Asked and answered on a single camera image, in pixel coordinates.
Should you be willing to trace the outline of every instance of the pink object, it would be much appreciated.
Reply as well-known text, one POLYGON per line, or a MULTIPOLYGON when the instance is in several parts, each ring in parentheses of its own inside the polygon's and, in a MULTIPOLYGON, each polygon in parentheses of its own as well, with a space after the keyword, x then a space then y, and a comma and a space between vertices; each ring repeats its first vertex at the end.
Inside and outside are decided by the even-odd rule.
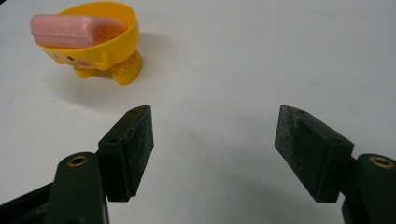
POLYGON ((86 15, 34 15, 30 27, 37 44, 61 49, 95 46, 128 30, 120 19, 86 15))

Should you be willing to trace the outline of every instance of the screw hole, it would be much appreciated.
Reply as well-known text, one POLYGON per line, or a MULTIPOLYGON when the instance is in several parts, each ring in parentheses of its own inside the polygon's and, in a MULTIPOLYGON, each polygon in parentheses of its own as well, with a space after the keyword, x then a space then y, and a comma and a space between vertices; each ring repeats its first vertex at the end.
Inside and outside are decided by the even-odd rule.
POLYGON ((340 144, 340 143, 342 143, 340 140, 338 140, 338 139, 332 139, 332 141, 334 142, 334 143, 337 143, 337 144, 340 144))
POLYGON ((377 156, 370 157, 369 160, 372 163, 374 163, 375 165, 380 166, 382 168, 390 169, 390 168, 393 168, 395 166, 395 164, 392 161, 390 161, 388 159, 385 159, 385 158, 382 158, 382 157, 377 157, 377 156))
POLYGON ((112 138, 110 139, 110 143, 118 143, 120 141, 119 138, 112 138))
POLYGON ((69 166, 80 166, 88 161, 88 157, 86 156, 77 156, 71 159, 67 164, 69 166))

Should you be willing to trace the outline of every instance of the toy face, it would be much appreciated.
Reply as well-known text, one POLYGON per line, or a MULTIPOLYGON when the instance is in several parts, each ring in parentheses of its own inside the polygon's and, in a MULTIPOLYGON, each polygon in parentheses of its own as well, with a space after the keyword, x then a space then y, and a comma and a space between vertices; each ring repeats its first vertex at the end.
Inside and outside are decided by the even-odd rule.
POLYGON ((68 50, 67 52, 52 51, 45 49, 46 53, 57 63, 66 63, 73 67, 96 68, 96 63, 100 60, 90 53, 81 54, 77 50, 68 50))

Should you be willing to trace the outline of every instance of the white table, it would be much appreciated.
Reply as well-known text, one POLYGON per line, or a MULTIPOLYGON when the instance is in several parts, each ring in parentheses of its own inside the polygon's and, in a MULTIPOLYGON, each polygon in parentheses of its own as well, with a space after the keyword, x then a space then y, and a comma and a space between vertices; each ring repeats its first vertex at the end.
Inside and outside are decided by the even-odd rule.
POLYGON ((274 148, 280 105, 396 158, 393 1, 122 1, 144 60, 119 86, 80 79, 33 41, 29 20, 85 1, 0 6, 0 203, 53 181, 57 163, 151 105, 155 148, 137 197, 111 223, 343 223, 274 148))

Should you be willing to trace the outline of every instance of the yellow bowl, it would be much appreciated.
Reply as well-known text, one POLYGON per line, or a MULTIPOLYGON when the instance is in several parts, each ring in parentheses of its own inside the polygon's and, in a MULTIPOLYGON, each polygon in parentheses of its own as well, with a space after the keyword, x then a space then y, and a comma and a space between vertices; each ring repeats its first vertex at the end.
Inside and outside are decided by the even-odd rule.
POLYGON ((83 78, 111 69, 114 79, 121 85, 134 81, 142 62, 137 52, 139 25, 134 10, 118 2, 92 2, 61 11, 61 15, 91 15, 125 21, 128 30, 105 43, 85 49, 58 49, 40 46, 57 63, 75 67, 83 78))

